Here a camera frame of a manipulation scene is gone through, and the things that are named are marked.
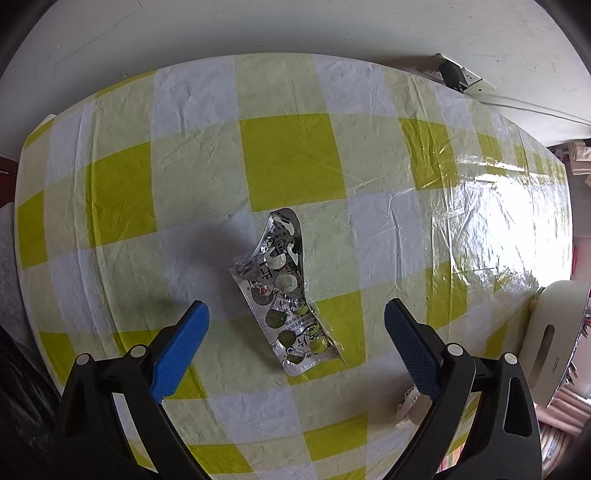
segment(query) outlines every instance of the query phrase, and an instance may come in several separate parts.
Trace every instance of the tablecloth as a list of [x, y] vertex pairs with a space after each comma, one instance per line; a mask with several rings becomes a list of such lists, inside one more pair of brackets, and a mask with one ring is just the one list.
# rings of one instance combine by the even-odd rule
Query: tablecloth
[[[299, 377], [226, 270], [281, 207], [301, 221], [306, 295], [346, 360]], [[302, 54], [179, 64], [72, 106], [25, 142], [16, 223], [27, 314], [59, 387], [77, 354], [119, 356], [207, 303], [209, 333], [164, 408], [224, 480], [380, 478], [413, 433], [394, 428], [412, 381], [385, 303], [496, 358], [519, 349], [528, 300], [571, 263], [566, 172], [530, 135], [412, 74]]]

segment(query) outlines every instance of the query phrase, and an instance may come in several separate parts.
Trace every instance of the white wall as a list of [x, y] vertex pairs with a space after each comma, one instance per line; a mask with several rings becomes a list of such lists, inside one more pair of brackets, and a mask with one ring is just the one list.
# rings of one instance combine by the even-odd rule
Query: white wall
[[534, 0], [59, 0], [0, 79], [0, 154], [48, 113], [159, 67], [288, 51], [407, 66], [444, 53], [497, 87], [485, 100], [543, 143], [591, 137], [591, 77]]

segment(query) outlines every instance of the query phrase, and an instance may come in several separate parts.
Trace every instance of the yellow and white checkered tablecloth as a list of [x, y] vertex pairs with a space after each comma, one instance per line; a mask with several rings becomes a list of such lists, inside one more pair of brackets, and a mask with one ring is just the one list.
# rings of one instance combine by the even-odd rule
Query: yellow and white checkered tablecloth
[[[281, 207], [301, 220], [306, 292], [347, 366], [287, 377], [225, 269]], [[119, 356], [207, 303], [209, 333], [164, 407], [223, 480], [380, 478], [412, 435], [394, 428], [412, 382], [385, 303], [497, 357], [571, 262], [566, 172], [536, 140], [444, 86], [313, 55], [194, 61], [74, 105], [24, 145], [16, 222], [58, 386], [77, 354]]]

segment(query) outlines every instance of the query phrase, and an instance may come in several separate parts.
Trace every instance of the screw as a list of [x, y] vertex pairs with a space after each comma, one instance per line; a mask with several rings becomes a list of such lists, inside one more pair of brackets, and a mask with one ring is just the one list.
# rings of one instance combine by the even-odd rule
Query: screw
[[451, 343], [450, 345], [448, 345], [447, 351], [450, 352], [453, 356], [461, 356], [464, 353], [464, 349], [457, 343]]
[[143, 345], [136, 345], [131, 349], [131, 356], [134, 358], [140, 358], [146, 353], [146, 347]]
[[508, 364], [515, 365], [517, 363], [517, 357], [515, 355], [513, 355], [512, 353], [506, 353], [505, 354], [505, 361]]
[[90, 360], [90, 356], [88, 355], [88, 353], [83, 353], [81, 355], [78, 355], [78, 358], [76, 359], [76, 363], [78, 365], [84, 365], [85, 363], [88, 362], [88, 360]]

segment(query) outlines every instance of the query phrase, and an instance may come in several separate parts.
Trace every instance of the empty blister pack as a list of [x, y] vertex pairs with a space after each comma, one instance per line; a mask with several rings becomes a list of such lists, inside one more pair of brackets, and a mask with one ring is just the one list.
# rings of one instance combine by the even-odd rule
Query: empty blister pack
[[252, 255], [229, 268], [288, 375], [340, 357], [306, 302], [303, 265], [300, 223], [283, 208], [269, 214]]

